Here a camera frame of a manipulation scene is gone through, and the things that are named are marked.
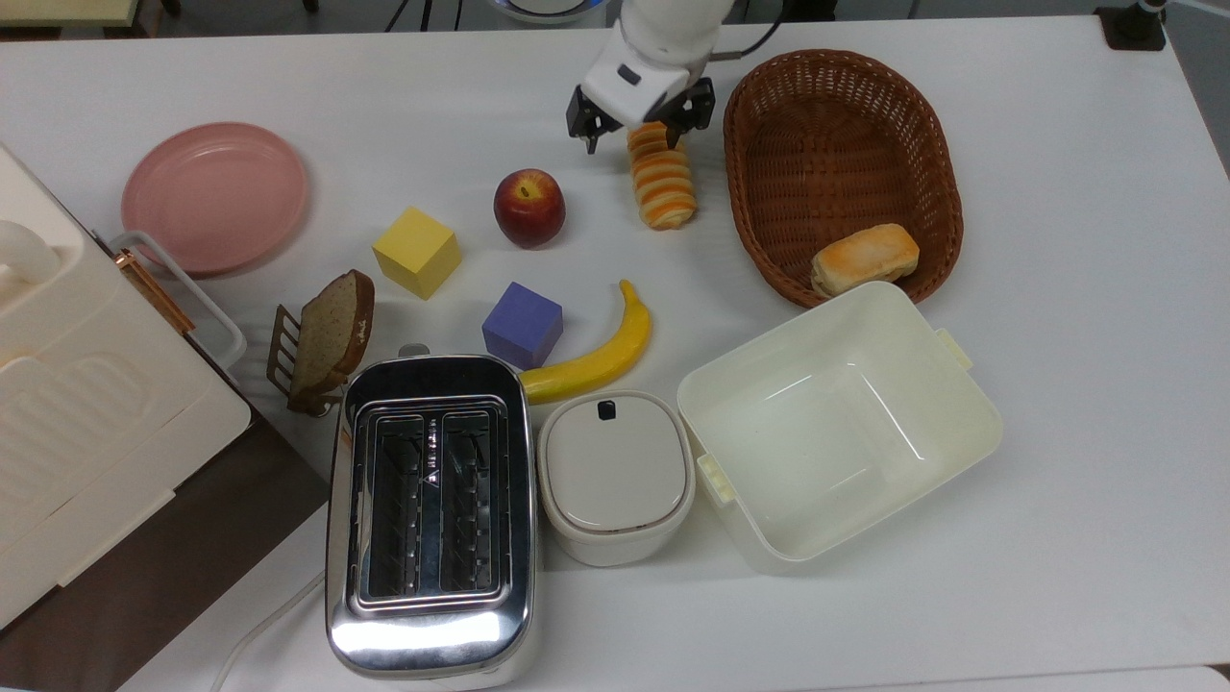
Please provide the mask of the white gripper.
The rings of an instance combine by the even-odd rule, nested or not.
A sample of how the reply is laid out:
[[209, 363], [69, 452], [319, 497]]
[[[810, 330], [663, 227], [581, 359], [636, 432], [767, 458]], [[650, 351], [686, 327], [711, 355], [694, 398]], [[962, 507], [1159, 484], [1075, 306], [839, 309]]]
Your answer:
[[597, 154], [599, 139], [617, 128], [663, 122], [667, 146], [710, 127], [716, 96], [704, 61], [654, 64], [626, 42], [609, 42], [573, 88], [566, 109], [568, 136]]

